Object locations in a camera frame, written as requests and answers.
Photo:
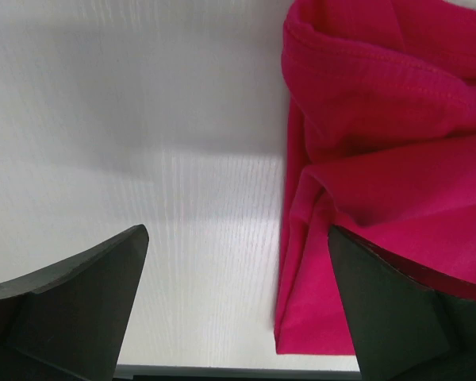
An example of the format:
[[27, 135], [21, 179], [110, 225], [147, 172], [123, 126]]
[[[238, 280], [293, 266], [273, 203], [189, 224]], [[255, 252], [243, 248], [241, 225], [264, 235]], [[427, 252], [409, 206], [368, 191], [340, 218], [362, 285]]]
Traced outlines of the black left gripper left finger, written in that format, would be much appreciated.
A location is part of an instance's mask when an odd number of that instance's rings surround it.
[[148, 242], [135, 225], [0, 283], [0, 380], [111, 380]]

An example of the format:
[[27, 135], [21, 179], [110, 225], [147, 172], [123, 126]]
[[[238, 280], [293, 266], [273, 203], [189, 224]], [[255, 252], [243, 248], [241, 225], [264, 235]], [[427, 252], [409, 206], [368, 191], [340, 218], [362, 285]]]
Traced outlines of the magenta pink t shirt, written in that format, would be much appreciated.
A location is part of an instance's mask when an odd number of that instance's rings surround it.
[[274, 339], [354, 352], [328, 252], [341, 225], [476, 283], [476, 10], [445, 1], [296, 1]]

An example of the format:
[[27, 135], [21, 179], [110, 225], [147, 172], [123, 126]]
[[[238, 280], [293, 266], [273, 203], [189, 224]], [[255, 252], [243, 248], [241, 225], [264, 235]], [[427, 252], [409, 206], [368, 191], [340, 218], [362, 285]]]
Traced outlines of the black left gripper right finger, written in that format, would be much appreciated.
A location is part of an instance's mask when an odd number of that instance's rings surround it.
[[476, 284], [334, 225], [328, 248], [364, 380], [476, 380]]

